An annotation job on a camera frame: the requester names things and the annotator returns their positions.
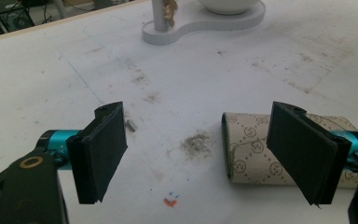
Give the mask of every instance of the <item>stain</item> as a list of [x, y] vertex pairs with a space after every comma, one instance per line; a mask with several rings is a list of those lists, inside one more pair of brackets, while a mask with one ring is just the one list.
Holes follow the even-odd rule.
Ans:
[[178, 203], [178, 201], [176, 199], [168, 200], [166, 198], [164, 198], [163, 202], [169, 207], [175, 207], [176, 204]]
[[161, 171], [157, 171], [157, 170], [152, 170], [153, 172], [153, 176], [156, 178], [156, 180], [158, 180], [159, 182], [162, 181], [162, 179], [164, 179], [164, 174]]
[[304, 62], [307, 62], [307, 63], [313, 62], [313, 59], [310, 56], [308, 56], [304, 53], [299, 53], [299, 55], [301, 56], [301, 58]]
[[144, 98], [144, 101], [146, 101], [150, 104], [158, 103], [159, 102], [159, 92], [158, 91], [150, 92], [146, 96], [146, 98]]
[[315, 53], [320, 53], [324, 57], [328, 57], [328, 61], [332, 65], [338, 65], [346, 58], [352, 56], [353, 52], [358, 47], [356, 42], [346, 41], [345, 36], [333, 36], [328, 34], [322, 34], [317, 36], [304, 36], [305, 41], [310, 41], [307, 45], [310, 46], [310, 50]]
[[169, 149], [166, 151], [167, 157], [170, 158], [171, 157], [171, 152], [173, 152], [173, 149]]
[[222, 56], [222, 57], [224, 57], [226, 53], [227, 53], [227, 52], [224, 51], [224, 50], [219, 50], [219, 51], [217, 51], [217, 54], [219, 54], [219, 55]]
[[310, 93], [312, 91], [312, 88], [305, 88], [305, 87], [300, 87], [298, 86], [296, 83], [294, 82], [288, 82], [287, 84], [291, 85], [292, 87], [305, 92], [306, 94]]
[[255, 67], [255, 68], [259, 68], [259, 69], [262, 69], [268, 73], [270, 73], [270, 70], [269, 68], [266, 66], [264, 60], [261, 60], [261, 62], [254, 62], [254, 63], [251, 63], [251, 66]]
[[276, 30], [282, 34], [291, 35], [298, 27], [301, 26], [300, 21], [288, 21], [286, 18], [273, 22], [265, 30]]
[[333, 69], [335, 68], [335, 66], [328, 65], [326, 63], [324, 65], [319, 66], [319, 67], [322, 68], [325, 71], [326, 76], [329, 75], [333, 71]]
[[171, 197], [175, 197], [175, 199], [179, 198], [179, 194], [174, 194], [175, 191], [171, 191], [169, 192], [169, 194], [171, 195]]
[[126, 65], [128, 69], [135, 69], [136, 65], [131, 59], [126, 59]]
[[208, 148], [209, 141], [209, 134], [204, 131], [197, 131], [195, 135], [185, 139], [181, 144], [181, 149], [190, 160], [204, 159], [211, 156], [211, 150]]
[[130, 117], [130, 112], [128, 111], [124, 111], [124, 118], [129, 118]]
[[141, 69], [136, 69], [135, 72], [137, 73], [137, 77], [132, 80], [135, 84], [147, 83], [148, 79], [145, 73]]
[[101, 49], [103, 49], [103, 48], [92, 49], [92, 50], [87, 51], [86, 54], [95, 53], [97, 51], [100, 51]]

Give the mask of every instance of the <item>white table surface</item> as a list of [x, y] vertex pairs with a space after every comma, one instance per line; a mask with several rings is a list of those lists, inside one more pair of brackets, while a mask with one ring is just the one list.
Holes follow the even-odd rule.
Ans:
[[[352, 189], [320, 209], [296, 187], [227, 181], [223, 112], [268, 114], [281, 101], [358, 128], [358, 1], [264, 3], [255, 28], [162, 47], [141, 37], [150, 1], [0, 36], [0, 171], [44, 131], [83, 129], [97, 106], [123, 101], [138, 130], [103, 203], [78, 204], [60, 171], [72, 223], [348, 223]], [[210, 137], [203, 159], [181, 149], [197, 132]]]

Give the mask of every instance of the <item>white stand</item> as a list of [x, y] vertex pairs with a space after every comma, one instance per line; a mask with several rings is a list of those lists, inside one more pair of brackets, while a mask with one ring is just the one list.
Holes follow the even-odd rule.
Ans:
[[164, 19], [164, 11], [163, 11], [163, 0], [153, 0], [153, 22], [154, 22], [154, 29], [157, 31], [167, 31], [168, 30], [168, 23]]
[[166, 31], [157, 30], [154, 21], [150, 21], [142, 28], [144, 41], [153, 45], [169, 45], [180, 37], [199, 30], [232, 31], [244, 30], [256, 26], [264, 19], [266, 7], [258, 2], [246, 12], [225, 16], [208, 11], [197, 0], [180, 1], [179, 8], [174, 16], [175, 26]]

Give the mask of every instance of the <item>red mark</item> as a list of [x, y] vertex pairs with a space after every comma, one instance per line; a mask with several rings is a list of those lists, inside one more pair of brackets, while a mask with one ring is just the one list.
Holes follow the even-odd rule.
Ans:
[[167, 204], [167, 206], [169, 207], [174, 207], [178, 202], [175, 199], [173, 199], [172, 201], [164, 199], [164, 203]]

